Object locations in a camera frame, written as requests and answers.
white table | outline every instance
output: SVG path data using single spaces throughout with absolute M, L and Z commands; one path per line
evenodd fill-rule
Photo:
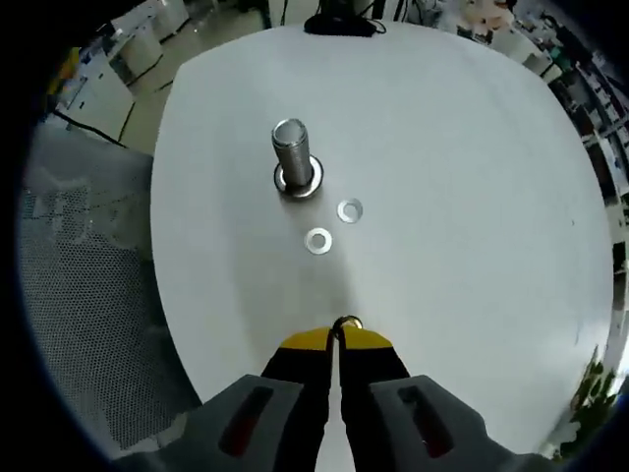
M 259 373 L 283 338 L 342 315 L 392 340 L 534 449 L 575 391 L 612 299 L 594 170 L 542 80 L 453 34 L 271 29 L 181 67 L 155 152 L 151 222 L 163 307 L 201 400 Z M 320 194 L 279 198 L 271 128 L 297 117 Z M 336 206 L 359 199 L 357 224 Z M 314 227 L 333 235 L 322 256 Z M 351 464 L 338 391 L 321 470 Z

gray mesh fabric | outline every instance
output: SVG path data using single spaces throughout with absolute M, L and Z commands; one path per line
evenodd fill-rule
M 42 126 L 24 178 L 27 317 L 53 381 L 110 456 L 200 404 L 157 293 L 151 168 L 151 156 Z

